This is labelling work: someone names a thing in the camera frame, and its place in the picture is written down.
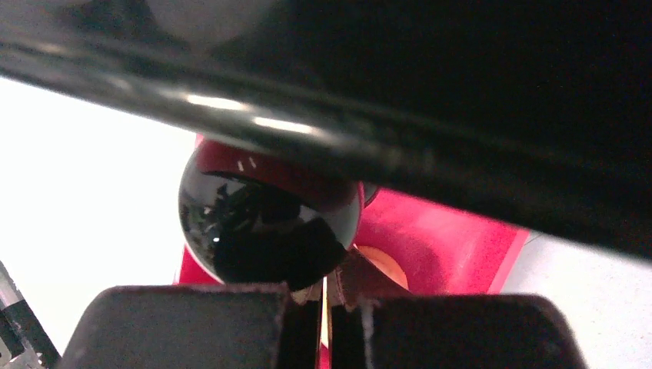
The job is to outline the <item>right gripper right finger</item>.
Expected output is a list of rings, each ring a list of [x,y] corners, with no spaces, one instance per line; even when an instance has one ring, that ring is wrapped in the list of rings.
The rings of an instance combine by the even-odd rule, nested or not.
[[[328,275],[334,368],[584,368],[562,313],[533,294],[418,295],[351,252]]]

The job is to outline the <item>orange round sponge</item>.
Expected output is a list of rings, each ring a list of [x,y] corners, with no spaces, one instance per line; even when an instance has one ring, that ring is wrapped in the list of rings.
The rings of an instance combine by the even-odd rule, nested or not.
[[[357,249],[383,274],[405,290],[409,290],[408,278],[402,266],[389,254],[371,246],[357,245]]]

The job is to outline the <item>pink drawer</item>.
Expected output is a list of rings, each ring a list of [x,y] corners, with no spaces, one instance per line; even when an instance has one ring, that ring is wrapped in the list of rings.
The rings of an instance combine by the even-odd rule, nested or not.
[[[212,279],[298,291],[350,253],[366,194],[359,181],[201,140],[185,166],[178,214],[185,247]]]
[[[354,243],[391,257],[414,294],[496,294],[529,232],[383,189],[362,213]]]

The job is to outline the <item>pink bottom drawer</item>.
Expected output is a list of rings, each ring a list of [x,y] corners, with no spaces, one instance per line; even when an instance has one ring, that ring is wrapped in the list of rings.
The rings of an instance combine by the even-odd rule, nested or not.
[[[383,189],[362,213],[354,243],[391,257],[414,294],[496,294],[529,232]]]

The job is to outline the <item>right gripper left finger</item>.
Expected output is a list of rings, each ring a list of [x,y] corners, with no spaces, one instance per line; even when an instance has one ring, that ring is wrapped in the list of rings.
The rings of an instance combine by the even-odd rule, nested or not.
[[[321,306],[283,284],[118,286],[100,293],[60,368],[316,368]]]

